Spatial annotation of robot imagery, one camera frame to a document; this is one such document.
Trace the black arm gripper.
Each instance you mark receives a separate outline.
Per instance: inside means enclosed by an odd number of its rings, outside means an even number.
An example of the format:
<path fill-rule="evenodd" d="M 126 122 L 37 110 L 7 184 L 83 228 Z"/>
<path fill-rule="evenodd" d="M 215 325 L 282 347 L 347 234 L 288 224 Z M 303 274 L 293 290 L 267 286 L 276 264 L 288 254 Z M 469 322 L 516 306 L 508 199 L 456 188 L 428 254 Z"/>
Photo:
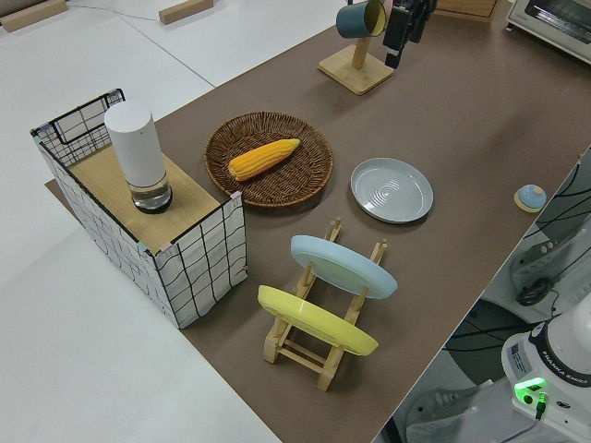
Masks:
<path fill-rule="evenodd" d="M 401 50 L 407 42 L 420 42 L 433 11 L 433 0 L 393 2 L 383 39 L 383 44 L 388 48 L 384 61 L 386 66 L 398 68 L 402 57 Z"/>

